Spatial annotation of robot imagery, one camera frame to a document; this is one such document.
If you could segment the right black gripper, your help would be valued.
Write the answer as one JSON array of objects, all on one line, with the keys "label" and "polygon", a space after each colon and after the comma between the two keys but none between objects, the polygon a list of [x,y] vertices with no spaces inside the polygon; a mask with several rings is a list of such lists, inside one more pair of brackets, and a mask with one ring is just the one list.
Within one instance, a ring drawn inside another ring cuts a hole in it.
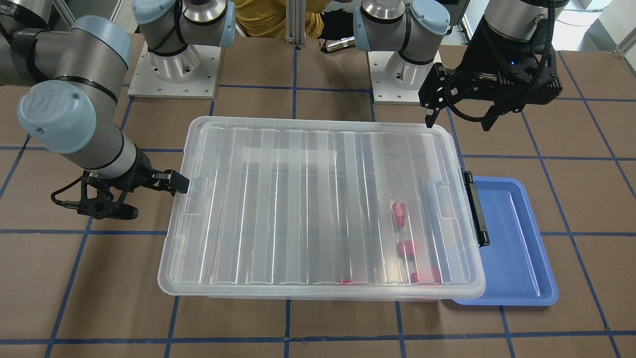
[{"label": "right black gripper", "polygon": [[82,174],[79,210],[89,212],[98,220],[134,220],[139,211],[125,204],[125,199],[140,186],[151,186],[158,192],[185,194],[189,190],[189,179],[175,170],[155,170],[146,154],[137,149],[131,168],[118,177],[103,179],[90,172]]}]

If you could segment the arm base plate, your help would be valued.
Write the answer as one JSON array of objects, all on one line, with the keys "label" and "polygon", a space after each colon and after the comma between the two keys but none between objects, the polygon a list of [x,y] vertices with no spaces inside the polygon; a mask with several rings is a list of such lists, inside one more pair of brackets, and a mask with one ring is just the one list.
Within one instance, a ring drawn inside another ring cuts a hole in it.
[{"label": "arm base plate", "polygon": [[214,99],[221,48],[189,45],[184,52],[161,57],[143,45],[128,95],[146,99]]},{"label": "arm base plate", "polygon": [[398,52],[368,52],[373,101],[377,104],[420,105],[418,91],[434,63],[441,62],[439,52],[431,63],[415,65]]}]

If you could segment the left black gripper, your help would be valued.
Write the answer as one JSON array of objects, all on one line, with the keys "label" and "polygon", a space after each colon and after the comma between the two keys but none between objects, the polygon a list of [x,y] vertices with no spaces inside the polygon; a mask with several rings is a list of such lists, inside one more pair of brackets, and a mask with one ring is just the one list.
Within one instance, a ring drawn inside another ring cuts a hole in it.
[{"label": "left black gripper", "polygon": [[466,116],[457,108],[461,100],[491,102],[481,121],[484,132],[511,111],[518,112],[528,104],[552,102],[563,91],[555,51],[549,43],[553,34],[554,22],[549,18],[539,20],[528,41],[502,34],[482,18],[454,70],[448,71],[442,63],[432,63],[418,91],[420,106],[426,112],[426,127],[432,128],[439,112],[448,106],[445,85],[450,76],[450,109],[455,115]]}]

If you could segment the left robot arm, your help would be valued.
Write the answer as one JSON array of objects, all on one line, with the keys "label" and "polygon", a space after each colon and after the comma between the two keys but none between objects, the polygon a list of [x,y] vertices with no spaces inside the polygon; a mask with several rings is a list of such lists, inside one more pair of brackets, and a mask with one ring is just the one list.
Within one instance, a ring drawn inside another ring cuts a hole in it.
[{"label": "left robot arm", "polygon": [[449,109],[489,131],[509,112],[545,105],[561,95],[555,64],[555,22],[565,0],[491,0],[461,63],[450,69],[435,56],[451,29],[451,15],[436,0],[364,0],[353,12],[356,47],[389,51],[416,71],[412,88],[433,127]]}]

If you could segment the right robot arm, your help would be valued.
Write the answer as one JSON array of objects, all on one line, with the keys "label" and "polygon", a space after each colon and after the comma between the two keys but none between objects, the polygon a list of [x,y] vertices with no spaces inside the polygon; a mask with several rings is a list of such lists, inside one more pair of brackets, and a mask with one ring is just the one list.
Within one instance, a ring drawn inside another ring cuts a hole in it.
[{"label": "right robot arm", "polygon": [[22,128],[46,149],[82,169],[77,201],[57,206],[96,219],[133,220],[125,203],[143,186],[172,195],[187,193],[189,179],[154,169],[143,150],[113,123],[121,86],[130,69],[132,40],[101,16],[78,18],[70,30],[48,25],[50,0],[1,2],[1,84],[29,88],[17,106]]}]

